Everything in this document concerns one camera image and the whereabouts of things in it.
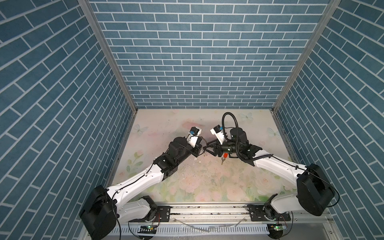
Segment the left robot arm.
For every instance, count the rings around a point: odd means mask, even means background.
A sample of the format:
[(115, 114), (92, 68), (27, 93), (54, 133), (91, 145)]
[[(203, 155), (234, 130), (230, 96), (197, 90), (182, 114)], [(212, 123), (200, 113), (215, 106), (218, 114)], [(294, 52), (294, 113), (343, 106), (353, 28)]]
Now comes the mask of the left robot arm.
[(95, 187), (79, 212), (91, 239), (103, 239), (116, 225), (124, 222), (152, 221), (158, 206), (151, 197), (144, 196), (135, 202), (131, 202), (131, 199), (166, 180), (189, 156), (198, 157), (202, 140), (203, 137), (196, 136), (177, 137), (170, 142), (168, 149), (142, 172), (114, 186)]

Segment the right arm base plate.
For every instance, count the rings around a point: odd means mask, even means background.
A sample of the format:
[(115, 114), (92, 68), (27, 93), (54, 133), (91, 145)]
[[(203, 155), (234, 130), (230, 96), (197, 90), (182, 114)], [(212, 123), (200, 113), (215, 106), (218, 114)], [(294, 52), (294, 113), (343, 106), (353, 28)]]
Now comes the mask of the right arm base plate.
[(264, 205), (246, 205), (246, 210), (250, 214), (250, 218), (252, 222), (263, 222), (263, 221), (290, 221), (291, 215), (289, 212), (279, 214), (271, 207), (266, 207)]

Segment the key with red tag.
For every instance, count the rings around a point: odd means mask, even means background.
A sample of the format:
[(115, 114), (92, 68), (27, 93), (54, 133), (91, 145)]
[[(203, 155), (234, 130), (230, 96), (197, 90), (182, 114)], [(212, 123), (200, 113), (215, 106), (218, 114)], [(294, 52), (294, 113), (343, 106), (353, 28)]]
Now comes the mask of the key with red tag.
[(228, 153), (223, 153), (223, 155), (222, 155), (222, 157), (221, 157), (221, 165), (223, 165), (224, 164), (224, 162), (226, 161), (226, 159), (227, 159), (227, 157), (228, 157)]

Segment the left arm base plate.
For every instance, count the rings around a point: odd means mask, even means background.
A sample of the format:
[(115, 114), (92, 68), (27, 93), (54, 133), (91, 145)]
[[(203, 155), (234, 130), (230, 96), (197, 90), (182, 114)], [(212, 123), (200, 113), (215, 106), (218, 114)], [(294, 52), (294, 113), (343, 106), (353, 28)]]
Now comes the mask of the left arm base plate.
[(169, 222), (171, 215), (170, 206), (158, 206), (156, 210), (150, 212), (143, 219), (131, 220), (130, 223), (153, 223), (153, 222)]

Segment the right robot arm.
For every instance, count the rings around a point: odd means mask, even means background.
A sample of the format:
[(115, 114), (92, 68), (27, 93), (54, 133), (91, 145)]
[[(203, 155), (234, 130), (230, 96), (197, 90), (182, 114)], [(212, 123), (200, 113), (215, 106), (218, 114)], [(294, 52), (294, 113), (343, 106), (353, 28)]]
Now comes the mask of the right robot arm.
[(230, 137), (224, 128), (211, 129), (216, 140), (208, 142), (204, 148), (213, 156), (238, 158), (253, 167), (267, 170), (293, 184), (296, 191), (290, 194), (272, 194), (264, 203), (263, 214), (270, 221), (286, 212), (306, 211), (313, 216), (321, 216), (331, 208), (332, 199), (338, 195), (330, 184), (323, 169), (316, 165), (295, 164), (268, 153), (261, 147), (249, 143), (247, 134), (241, 128), (232, 128)]

